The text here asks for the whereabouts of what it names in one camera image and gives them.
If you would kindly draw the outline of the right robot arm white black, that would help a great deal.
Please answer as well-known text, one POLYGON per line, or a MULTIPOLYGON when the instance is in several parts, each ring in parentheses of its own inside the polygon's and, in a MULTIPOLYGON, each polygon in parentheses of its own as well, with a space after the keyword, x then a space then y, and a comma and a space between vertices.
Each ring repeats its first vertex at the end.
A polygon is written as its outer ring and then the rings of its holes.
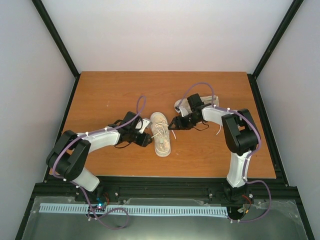
POLYGON ((254 151, 260 146, 261 136, 247 108, 232 110, 220 107, 216 96, 193 94, 178 100, 174 109, 178 116, 169 124, 169 130, 190 130, 199 123, 215 123, 223 128, 225 143, 231 152, 226 180, 232 188, 246 184, 248 167, 254 151))

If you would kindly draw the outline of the white lace sneaker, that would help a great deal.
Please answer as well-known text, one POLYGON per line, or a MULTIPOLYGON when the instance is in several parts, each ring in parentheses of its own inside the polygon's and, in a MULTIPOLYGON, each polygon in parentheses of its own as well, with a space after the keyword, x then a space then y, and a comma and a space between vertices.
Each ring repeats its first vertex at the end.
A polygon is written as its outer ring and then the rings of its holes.
POLYGON ((154 150, 157 156, 167 157, 171 153, 170 133, 176 140, 176 134, 169 130, 168 120, 161 112, 154 112, 150 116, 152 139, 154 141, 154 150))
POLYGON ((199 122, 194 129, 198 131, 203 131, 209 127, 207 122, 216 123, 219 125, 219 130, 217 131, 216 135, 218 135, 222 129, 222 111, 216 110, 219 106, 219 98, 217 96, 200 96, 203 99, 205 106, 201 110, 202 117, 204 121, 199 122))

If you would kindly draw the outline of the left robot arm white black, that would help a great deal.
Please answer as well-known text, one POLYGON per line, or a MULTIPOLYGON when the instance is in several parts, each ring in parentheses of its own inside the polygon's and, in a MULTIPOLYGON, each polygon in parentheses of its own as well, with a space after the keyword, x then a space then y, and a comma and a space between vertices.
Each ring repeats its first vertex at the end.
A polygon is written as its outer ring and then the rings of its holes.
POLYGON ((129 111, 124 119, 96 131, 75 133, 67 130, 49 153, 46 164, 58 178, 82 187, 92 201, 99 201, 103 198, 104 188, 99 185, 98 177, 85 168, 89 153, 122 143, 146 147, 153 141, 145 132, 151 124, 149 119, 129 111))

